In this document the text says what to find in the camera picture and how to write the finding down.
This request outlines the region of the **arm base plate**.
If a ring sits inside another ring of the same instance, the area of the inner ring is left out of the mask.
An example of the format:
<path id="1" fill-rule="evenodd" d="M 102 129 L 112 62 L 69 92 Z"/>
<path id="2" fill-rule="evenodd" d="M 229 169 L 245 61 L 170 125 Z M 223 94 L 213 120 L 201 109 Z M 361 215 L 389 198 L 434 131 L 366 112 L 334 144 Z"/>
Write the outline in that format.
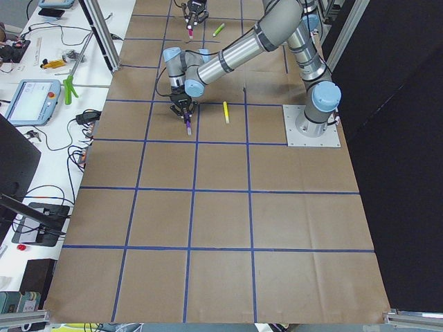
<path id="1" fill-rule="evenodd" d="M 282 105 L 284 126 L 289 147 L 340 148 L 337 124 L 331 115 L 323 124 L 305 117 L 305 105 Z"/>

